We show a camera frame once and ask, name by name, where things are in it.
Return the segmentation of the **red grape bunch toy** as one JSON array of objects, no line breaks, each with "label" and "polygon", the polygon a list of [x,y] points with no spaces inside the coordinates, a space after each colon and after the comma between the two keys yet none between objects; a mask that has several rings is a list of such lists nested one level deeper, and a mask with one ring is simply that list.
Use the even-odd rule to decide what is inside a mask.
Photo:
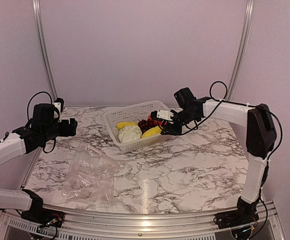
[{"label": "red grape bunch toy", "polygon": [[141,129],[142,133],[144,133],[149,129],[153,128],[154,123],[152,120],[141,120],[138,122],[138,127]]}]

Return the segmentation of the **white cabbage toy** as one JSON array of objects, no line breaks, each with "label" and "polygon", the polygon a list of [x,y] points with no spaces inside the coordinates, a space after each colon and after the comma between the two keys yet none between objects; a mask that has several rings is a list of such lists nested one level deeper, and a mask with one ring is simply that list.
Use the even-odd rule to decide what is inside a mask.
[{"label": "white cabbage toy", "polygon": [[118,131],[118,139],[122,144],[139,140],[141,136],[142,131],[137,125],[127,125]]}]

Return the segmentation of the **clear zip top bag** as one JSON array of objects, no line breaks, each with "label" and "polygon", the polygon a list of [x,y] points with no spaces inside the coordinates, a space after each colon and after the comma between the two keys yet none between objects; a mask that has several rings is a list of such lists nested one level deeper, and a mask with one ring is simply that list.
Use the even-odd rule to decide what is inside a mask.
[{"label": "clear zip top bag", "polygon": [[64,201],[111,205],[114,177],[122,168],[121,164],[95,147],[80,143],[62,187]]}]

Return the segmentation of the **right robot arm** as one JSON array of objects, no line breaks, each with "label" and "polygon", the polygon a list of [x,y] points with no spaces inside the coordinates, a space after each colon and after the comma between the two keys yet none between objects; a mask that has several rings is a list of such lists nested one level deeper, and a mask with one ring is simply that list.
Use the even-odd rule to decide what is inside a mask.
[{"label": "right robot arm", "polygon": [[182,128],[191,122],[194,131],[208,118],[215,118],[242,126],[246,130],[246,150],[248,170],[239,207],[233,212],[232,219],[243,224],[252,216],[252,205],[261,199],[261,191],[265,184],[269,162],[272,154],[280,147],[282,130],[276,130],[278,117],[269,110],[268,105],[250,105],[215,98],[212,95],[196,98],[189,88],[182,88],[174,94],[181,111],[159,110],[157,117],[162,120],[162,134],[182,136],[186,133]]}]

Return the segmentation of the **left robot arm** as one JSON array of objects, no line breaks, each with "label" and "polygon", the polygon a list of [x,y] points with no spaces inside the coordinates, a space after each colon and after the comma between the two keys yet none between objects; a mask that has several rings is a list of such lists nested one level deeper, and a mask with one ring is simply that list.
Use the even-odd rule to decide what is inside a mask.
[{"label": "left robot arm", "polygon": [[[75,136],[78,122],[74,118],[63,119],[63,110],[62,98],[35,105],[33,114],[27,116],[25,126],[7,132],[0,139],[0,166],[38,148],[45,149],[47,142],[56,142],[58,137]],[[42,205],[42,198],[30,190],[0,188],[0,210],[28,211],[30,217],[42,223],[48,218],[48,212]]]}]

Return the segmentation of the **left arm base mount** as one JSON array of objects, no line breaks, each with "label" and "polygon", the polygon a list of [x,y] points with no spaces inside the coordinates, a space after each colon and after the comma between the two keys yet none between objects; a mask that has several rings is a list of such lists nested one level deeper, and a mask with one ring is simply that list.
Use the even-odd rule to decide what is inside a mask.
[{"label": "left arm base mount", "polygon": [[39,224],[39,228],[54,227],[55,234],[50,240],[55,240],[58,237],[58,229],[61,228],[65,213],[58,210],[52,210],[43,207],[43,199],[29,189],[22,189],[23,192],[29,195],[32,200],[29,210],[23,210],[20,213],[21,218]]}]

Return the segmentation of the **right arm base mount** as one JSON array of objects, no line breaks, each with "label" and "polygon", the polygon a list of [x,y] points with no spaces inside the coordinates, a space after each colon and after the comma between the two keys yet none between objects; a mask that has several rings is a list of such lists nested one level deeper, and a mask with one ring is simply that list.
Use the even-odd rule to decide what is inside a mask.
[{"label": "right arm base mount", "polygon": [[259,200],[247,203],[239,198],[237,209],[215,214],[213,222],[219,229],[234,228],[231,235],[235,240],[248,240],[258,225],[259,216],[256,210],[258,203]]}]

